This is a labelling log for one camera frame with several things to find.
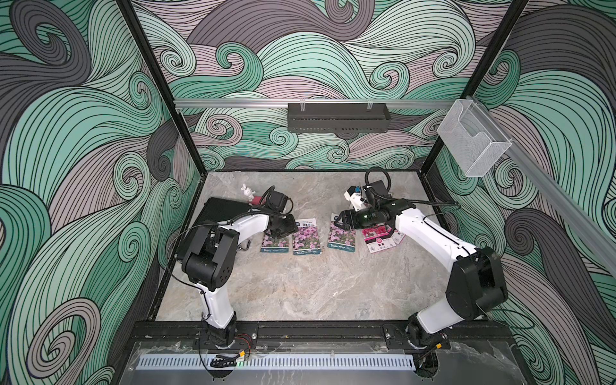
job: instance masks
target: flower image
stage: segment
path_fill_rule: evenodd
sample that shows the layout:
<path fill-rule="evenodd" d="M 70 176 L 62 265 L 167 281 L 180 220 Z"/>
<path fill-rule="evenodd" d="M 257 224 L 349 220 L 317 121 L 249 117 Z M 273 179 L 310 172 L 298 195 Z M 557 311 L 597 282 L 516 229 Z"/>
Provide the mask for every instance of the flower image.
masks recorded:
<path fill-rule="evenodd" d="M 293 234 L 293 253 L 294 254 L 318 254 L 320 253 L 321 243 L 318 240 L 318 230 L 314 225 L 300 226 L 298 232 Z"/>
<path fill-rule="evenodd" d="M 355 246 L 355 230 L 343 230 L 330 223 L 330 237 L 328 242 L 339 243 L 347 246 Z"/>
<path fill-rule="evenodd" d="M 266 234 L 263 235 L 261 243 L 262 253 L 284 253 L 289 251 L 289 238 L 275 238 Z"/>

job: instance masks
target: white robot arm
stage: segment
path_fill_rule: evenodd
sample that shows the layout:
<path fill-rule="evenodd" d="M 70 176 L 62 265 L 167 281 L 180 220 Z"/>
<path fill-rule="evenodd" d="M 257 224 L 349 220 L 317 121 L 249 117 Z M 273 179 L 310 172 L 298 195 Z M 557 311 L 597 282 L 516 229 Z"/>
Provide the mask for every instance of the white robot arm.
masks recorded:
<path fill-rule="evenodd" d="M 235 335 L 236 316 L 226 284 L 233 272 L 238 245 L 262 232 L 272 237 L 297 232 L 293 215 L 283 213 L 288 200 L 272 186 L 263 196 L 263 205 L 247 209 L 228 221 L 199 223 L 180 244 L 177 259 L 182 263 L 182 271 L 200 290 L 203 320 L 220 345 L 228 346 Z M 219 204 L 236 206 L 238 203 L 221 200 Z"/>
<path fill-rule="evenodd" d="M 381 171 L 382 181 L 368 182 L 370 171 Z M 430 203 L 390 196 L 391 180 L 380 168 L 370 169 L 362 189 L 350 187 L 344 194 L 353 209 L 338 216 L 336 224 L 346 230 L 366 229 L 388 224 L 412 238 L 439 260 L 450 274 L 445 297 L 412 315 L 409 319 L 410 340 L 415 346 L 427 346 L 440 330 L 462 320 L 472 320 L 508 298 L 500 256 L 490 248 L 479 249 L 429 220 L 413 203 Z"/>
<path fill-rule="evenodd" d="M 334 222 L 346 230 L 386 223 L 414 239 L 445 266 L 450 274 L 445 297 L 409 318 L 409 340 L 416 347 L 441 341 L 439 331 L 462 320 L 472 320 L 507 300 L 500 256 L 489 248 L 478 249 L 429 220 L 413 200 L 395 199 L 382 182 L 364 186 L 367 199 L 351 187 L 345 197 L 353 209 Z M 290 213 L 282 213 L 287 197 L 272 190 L 267 207 L 249 210 L 231 221 L 201 224 L 180 245 L 178 260 L 191 282 L 203 293 L 204 321 L 210 333 L 219 333 L 221 344 L 235 332 L 235 312 L 229 303 L 227 280 L 233 270 L 239 243 L 265 232 L 284 237 L 297 231 Z"/>

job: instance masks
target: white rabbit figurine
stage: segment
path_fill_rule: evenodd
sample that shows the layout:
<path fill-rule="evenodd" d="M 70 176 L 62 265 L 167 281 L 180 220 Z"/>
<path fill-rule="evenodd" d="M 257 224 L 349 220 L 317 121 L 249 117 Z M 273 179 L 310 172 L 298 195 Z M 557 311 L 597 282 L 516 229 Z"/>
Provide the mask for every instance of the white rabbit figurine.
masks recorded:
<path fill-rule="evenodd" d="M 248 197 L 248 201 L 252 201 L 254 199 L 254 191 L 250 187 L 246 187 L 246 185 L 242 185 L 241 191 Z"/>

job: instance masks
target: marble floor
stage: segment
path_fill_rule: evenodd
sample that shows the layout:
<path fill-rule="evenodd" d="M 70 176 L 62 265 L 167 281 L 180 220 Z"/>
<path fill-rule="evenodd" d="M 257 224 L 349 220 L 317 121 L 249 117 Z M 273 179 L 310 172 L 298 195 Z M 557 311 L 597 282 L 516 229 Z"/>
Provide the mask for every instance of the marble floor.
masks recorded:
<path fill-rule="evenodd" d="M 379 177 L 371 174 L 371 180 Z M 394 197 L 426 199 L 415 172 L 392 172 Z M 239 320 L 387 320 L 406 319 L 445 293 L 447 272 L 408 237 L 395 248 L 370 254 L 357 234 L 354 253 L 326 247 L 331 213 L 349 208 L 343 193 L 363 184 L 363 172 L 212 172 L 192 220 L 209 197 L 245 201 L 246 184 L 257 192 L 270 185 L 294 201 L 295 218 L 317 218 L 320 255 L 261 253 L 262 234 L 247 251 L 238 251 L 227 283 L 229 301 Z M 430 206 L 418 205 L 424 213 Z M 181 265 L 174 274 L 188 278 Z M 198 292 L 169 282 L 157 321 L 199 320 Z"/>

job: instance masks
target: clear plastic panel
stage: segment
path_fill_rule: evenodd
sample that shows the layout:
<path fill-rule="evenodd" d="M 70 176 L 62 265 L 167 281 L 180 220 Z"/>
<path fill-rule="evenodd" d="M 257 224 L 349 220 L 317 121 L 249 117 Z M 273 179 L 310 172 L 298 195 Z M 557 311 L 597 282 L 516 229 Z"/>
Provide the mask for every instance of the clear plastic panel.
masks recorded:
<path fill-rule="evenodd" d="M 482 177 L 511 146 L 490 113 L 473 100 L 456 100 L 437 132 L 468 177 Z"/>

